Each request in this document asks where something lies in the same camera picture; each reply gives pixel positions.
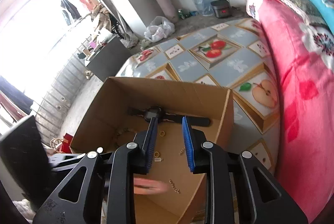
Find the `can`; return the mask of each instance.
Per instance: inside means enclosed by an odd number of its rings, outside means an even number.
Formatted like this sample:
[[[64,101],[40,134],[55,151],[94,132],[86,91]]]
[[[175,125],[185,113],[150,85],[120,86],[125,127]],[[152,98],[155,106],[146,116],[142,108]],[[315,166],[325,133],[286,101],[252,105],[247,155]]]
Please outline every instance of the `can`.
[[[178,10],[177,10],[177,13],[179,14],[179,18],[180,18],[180,19],[183,19],[183,20],[184,20],[184,19],[186,18],[186,16],[184,15],[182,9],[178,9]]]

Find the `metal railing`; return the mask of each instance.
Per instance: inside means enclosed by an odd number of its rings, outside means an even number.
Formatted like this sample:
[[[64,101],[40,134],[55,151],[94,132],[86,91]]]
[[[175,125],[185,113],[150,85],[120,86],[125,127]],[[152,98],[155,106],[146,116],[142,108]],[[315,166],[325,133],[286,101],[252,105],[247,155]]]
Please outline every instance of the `metal railing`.
[[[86,15],[76,26],[88,16],[90,15]],[[63,35],[61,39],[69,35],[73,29],[74,27]],[[37,128],[44,144],[48,145],[53,138],[60,137],[61,126],[66,114],[82,86],[87,82],[85,74],[87,68],[83,61],[77,57],[77,53],[88,48],[90,41],[90,36],[85,37],[83,42],[79,42],[73,48],[75,51],[66,59],[62,69],[53,78],[53,82],[45,95],[39,100],[34,99],[32,110],[35,113]]]

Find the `metal screw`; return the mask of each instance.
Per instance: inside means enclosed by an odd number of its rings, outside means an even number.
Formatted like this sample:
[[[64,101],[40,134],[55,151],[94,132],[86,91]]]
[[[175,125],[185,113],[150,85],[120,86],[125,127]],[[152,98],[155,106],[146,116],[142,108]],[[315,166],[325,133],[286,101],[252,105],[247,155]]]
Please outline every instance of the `metal screw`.
[[[249,152],[249,151],[244,151],[244,152],[243,152],[243,157],[244,157],[244,158],[251,158],[251,156],[252,156],[252,153],[251,153],[251,152]]]
[[[136,148],[137,147],[137,144],[136,143],[134,143],[134,142],[130,142],[130,143],[128,143],[127,145],[126,145],[126,147],[127,148]]]
[[[87,157],[90,158],[90,159],[93,159],[96,156],[97,156],[97,152],[95,152],[95,151],[88,152],[88,154],[87,154]]]
[[[213,144],[211,142],[206,141],[206,142],[203,143],[203,147],[205,147],[205,148],[212,148]]]

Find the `gold chain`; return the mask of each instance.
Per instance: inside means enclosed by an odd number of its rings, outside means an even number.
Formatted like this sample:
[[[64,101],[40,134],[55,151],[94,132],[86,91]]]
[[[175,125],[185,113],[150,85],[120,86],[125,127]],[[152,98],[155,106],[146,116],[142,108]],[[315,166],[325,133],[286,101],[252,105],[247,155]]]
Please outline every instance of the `gold chain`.
[[[174,189],[174,191],[175,191],[176,193],[180,194],[180,193],[181,193],[180,190],[179,190],[179,189],[176,189],[175,184],[173,183],[173,181],[172,181],[171,179],[169,179],[169,182],[171,183],[172,188]]]
[[[181,150],[181,152],[179,152],[179,155],[182,155],[182,154],[184,153],[185,150],[186,150],[186,148],[183,148],[183,149]]]

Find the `bed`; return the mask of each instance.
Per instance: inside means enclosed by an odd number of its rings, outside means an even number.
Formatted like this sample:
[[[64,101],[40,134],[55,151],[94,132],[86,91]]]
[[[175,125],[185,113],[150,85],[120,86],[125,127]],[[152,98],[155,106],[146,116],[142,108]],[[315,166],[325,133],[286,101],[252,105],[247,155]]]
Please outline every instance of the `bed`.
[[[249,150],[274,173],[280,104],[275,69],[258,21],[233,20],[165,41],[130,57],[117,76],[229,87],[234,127],[224,149],[236,154]],[[238,224],[235,193],[233,204]]]
[[[248,0],[263,27],[281,100],[281,146],[276,178],[311,223],[334,191],[334,37],[306,25],[279,0]]]

